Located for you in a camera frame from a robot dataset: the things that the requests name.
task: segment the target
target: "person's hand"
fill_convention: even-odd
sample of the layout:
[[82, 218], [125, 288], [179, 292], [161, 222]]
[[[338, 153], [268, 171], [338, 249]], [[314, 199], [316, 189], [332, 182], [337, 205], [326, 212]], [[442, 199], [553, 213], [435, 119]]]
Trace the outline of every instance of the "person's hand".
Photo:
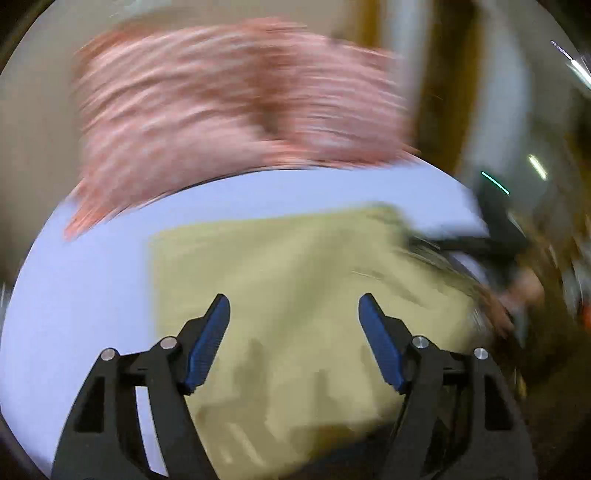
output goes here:
[[505, 306], [488, 288], [482, 288], [481, 298], [486, 317], [495, 329], [496, 334], [507, 338], [515, 330], [515, 326], [511, 322]]

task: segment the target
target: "wall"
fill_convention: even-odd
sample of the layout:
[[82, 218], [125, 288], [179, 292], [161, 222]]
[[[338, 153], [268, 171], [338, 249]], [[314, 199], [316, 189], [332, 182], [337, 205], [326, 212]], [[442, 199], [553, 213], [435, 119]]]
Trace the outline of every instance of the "wall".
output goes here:
[[471, 186], [480, 171], [508, 176], [520, 154], [532, 107], [530, 71], [517, 39], [494, 2], [482, 1], [484, 48], [480, 91], [459, 174]]
[[427, 70], [433, 0], [389, 0], [386, 9], [382, 45], [403, 59], [402, 89], [410, 117], [414, 118], [418, 114]]

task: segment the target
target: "light blue surface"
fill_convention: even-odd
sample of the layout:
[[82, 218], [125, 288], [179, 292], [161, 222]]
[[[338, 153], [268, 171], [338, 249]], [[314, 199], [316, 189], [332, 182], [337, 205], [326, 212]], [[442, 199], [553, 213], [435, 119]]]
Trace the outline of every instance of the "light blue surface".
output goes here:
[[[374, 201], [400, 207], [423, 232], [484, 230], [469, 192], [424, 162], [370, 170], [263, 171], [219, 180], [119, 215], [73, 242], [64, 241], [63, 231], [76, 206], [63, 202], [31, 248], [7, 311], [0, 400], [8, 425], [49, 473], [63, 424], [100, 351], [111, 346], [125, 355], [158, 340], [148, 247], [153, 234], [195, 222]], [[147, 399], [140, 397], [138, 404], [145, 425]], [[163, 471], [153, 432], [142, 434], [152, 467]]]

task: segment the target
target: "ceiling light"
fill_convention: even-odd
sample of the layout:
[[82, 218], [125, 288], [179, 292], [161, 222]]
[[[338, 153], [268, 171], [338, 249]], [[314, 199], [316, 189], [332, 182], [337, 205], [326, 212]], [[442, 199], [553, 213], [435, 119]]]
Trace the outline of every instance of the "ceiling light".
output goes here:
[[507, 195], [509, 195], [509, 190], [507, 190], [503, 185], [501, 185], [494, 178], [492, 178], [488, 173], [481, 171], [480, 174], [483, 175], [485, 178], [489, 179], [492, 183], [494, 183], [497, 187], [499, 187], [503, 192], [505, 192]]
[[546, 170], [544, 169], [540, 161], [533, 155], [528, 155], [527, 158], [530, 161], [531, 165], [535, 168], [536, 172], [538, 172], [540, 178], [542, 180], [547, 180], [548, 174], [546, 173]]

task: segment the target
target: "white surface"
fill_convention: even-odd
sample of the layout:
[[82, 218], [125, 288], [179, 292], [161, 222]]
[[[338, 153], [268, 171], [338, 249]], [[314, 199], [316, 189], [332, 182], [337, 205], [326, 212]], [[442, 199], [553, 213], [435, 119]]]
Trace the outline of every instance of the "white surface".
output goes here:
[[[419, 162], [372, 170], [265, 171], [194, 187], [125, 213], [73, 242], [62, 203], [22, 267], [0, 343], [2, 414], [36, 464], [49, 473], [61, 429], [103, 348], [121, 354], [156, 341], [149, 240], [188, 223], [263, 218], [383, 201], [423, 232], [485, 230], [469, 192]], [[138, 402], [143, 424], [150, 422]], [[144, 442], [163, 471], [153, 433]]]

